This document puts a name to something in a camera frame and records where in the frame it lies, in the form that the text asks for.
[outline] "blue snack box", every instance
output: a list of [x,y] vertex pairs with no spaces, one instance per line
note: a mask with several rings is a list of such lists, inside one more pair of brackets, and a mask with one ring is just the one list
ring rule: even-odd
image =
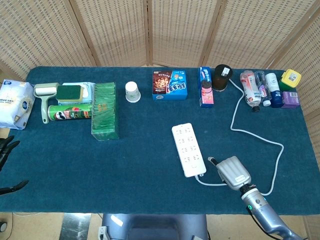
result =
[[153,100],[185,100],[187,95],[187,76],[185,70],[153,72]]

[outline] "purple box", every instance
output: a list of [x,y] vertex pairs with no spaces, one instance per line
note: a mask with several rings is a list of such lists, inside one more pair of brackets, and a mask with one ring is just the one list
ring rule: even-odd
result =
[[296,108],[300,106],[298,94],[296,92],[284,91],[282,93],[283,109]]

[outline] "power cord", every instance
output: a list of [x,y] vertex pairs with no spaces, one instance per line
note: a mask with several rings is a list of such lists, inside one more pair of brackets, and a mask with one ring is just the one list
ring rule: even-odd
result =
[[[276,158],[276,161],[275,161],[275,166],[274,166],[274,172],[273,172],[273,177],[272,177],[272,182],[271,182],[271,187],[270,187],[270,190],[267,192],[267,193],[261,193],[261,195],[263,196],[268,196],[272,193],[272,191],[274,190],[274,185],[275,185],[275,180],[276,180],[276,176],[277,176],[277,171],[278,171],[278,163],[279,163],[279,159],[285,149],[285,147],[281,144],[281,143],[278,143],[278,142],[275,142],[275,141],[270,141],[268,139],[265,139],[261,136],[258,136],[252,132],[249,132],[249,131],[246,131],[246,130],[243,130],[243,129],[236,129],[236,128],[233,128],[234,126],[234,122],[235,122],[235,117],[236,117],[236,113],[237,113],[237,110],[238,110],[238,106],[239,106],[239,103],[240,101],[244,98],[245,96],[245,93],[244,91],[238,87],[231,79],[229,79],[229,81],[232,83],[233,86],[235,86],[241,93],[242,93],[242,96],[239,98],[238,102],[236,103],[236,106],[235,106],[235,109],[234,109],[234,112],[233,112],[233,116],[232,116],[232,121],[231,121],[231,125],[230,125],[230,130],[231,131],[234,131],[234,132],[242,132],[242,133],[245,133],[245,134],[249,134],[251,136],[254,136],[262,141],[265,141],[269,144],[274,144],[274,145],[278,145],[281,147],[281,150]],[[202,185],[205,185],[205,186],[213,186],[213,187],[217,187],[217,186],[225,186],[226,184],[225,183],[220,183],[220,184],[217,184],[217,183],[205,183],[205,182],[202,182],[199,177],[196,175],[194,176],[195,179]]]
[[14,213],[12,212],[11,215],[12,215],[11,231],[10,231],[10,235],[8,236],[8,238],[6,240],[8,240],[11,237],[12,230],[14,229]]

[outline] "power outlet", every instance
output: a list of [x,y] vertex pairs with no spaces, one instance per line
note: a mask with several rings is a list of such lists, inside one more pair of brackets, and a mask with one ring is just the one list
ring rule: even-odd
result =
[[172,134],[184,175],[188,178],[204,174],[207,169],[191,123],[173,126]]

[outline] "white paper cup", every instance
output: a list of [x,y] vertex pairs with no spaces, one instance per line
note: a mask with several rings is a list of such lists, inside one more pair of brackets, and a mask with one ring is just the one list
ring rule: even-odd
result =
[[136,103],[140,100],[141,94],[134,81],[129,81],[125,84],[125,98],[129,103]]

